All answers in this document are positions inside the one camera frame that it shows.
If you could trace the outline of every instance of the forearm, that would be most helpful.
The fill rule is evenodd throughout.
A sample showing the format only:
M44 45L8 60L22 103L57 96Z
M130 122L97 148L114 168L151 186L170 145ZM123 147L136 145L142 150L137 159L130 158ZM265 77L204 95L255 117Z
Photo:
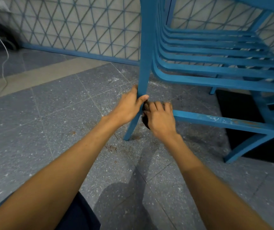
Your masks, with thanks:
M180 135L165 141L200 216L210 229L272 229L189 150Z
M0 229L54 229L118 125L103 117L85 137L24 183L0 207Z

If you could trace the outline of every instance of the left hand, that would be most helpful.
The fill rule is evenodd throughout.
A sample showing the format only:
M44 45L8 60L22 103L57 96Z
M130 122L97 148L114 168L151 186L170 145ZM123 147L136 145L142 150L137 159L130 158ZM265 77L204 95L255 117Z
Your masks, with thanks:
M137 99L137 88L138 85L133 85L129 92L122 94L118 105L108 114L108 117L114 119L120 126L130 122L139 112L143 102L149 98L146 94Z

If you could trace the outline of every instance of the right hand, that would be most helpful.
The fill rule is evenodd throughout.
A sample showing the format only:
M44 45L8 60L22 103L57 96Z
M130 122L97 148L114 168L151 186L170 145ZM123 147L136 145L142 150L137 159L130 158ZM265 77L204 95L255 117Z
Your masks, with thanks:
M145 109L144 113L148 117L148 126L155 137L164 142L177 135L171 103L166 102L164 108L159 101L148 102L145 104Z

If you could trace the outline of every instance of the blue chair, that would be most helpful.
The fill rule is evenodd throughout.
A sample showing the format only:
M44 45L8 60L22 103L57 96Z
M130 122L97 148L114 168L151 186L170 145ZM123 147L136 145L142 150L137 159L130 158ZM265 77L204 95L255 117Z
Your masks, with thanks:
M251 1L252 5L258 3L257 0L238 1ZM177 121L257 133L230 152L224 158L227 163L274 138L274 111L269 109L269 105L274 104L274 95L264 98L261 93L274 92L274 54L255 33L270 15L270 11L274 11L274 1L268 0L267 4L263 0L258 1L265 10L247 31L172 29L165 24L164 0L142 0L141 3L142 37L138 96L146 94L151 70L165 82L210 86L211 94L214 94L217 87L245 89L251 92L265 123L173 111ZM220 66L191 65L185 62ZM169 75L163 71L187 74ZM189 73L201 76L189 76ZM225 78L226 76L242 79L229 79ZM140 110L131 121L124 140L131 136L141 113Z

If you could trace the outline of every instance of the hand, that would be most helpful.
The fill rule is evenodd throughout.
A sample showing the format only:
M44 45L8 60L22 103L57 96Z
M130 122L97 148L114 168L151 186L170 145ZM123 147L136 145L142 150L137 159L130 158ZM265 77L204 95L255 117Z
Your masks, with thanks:
M164 142L177 135L171 103L165 103L164 108L161 102L148 102L145 104L145 109L144 113L148 117L148 126L155 137Z
M143 95L137 99L137 88L138 85L133 85L128 93L122 94L118 105L108 114L119 126L130 122L139 112L143 102L149 98L148 95Z

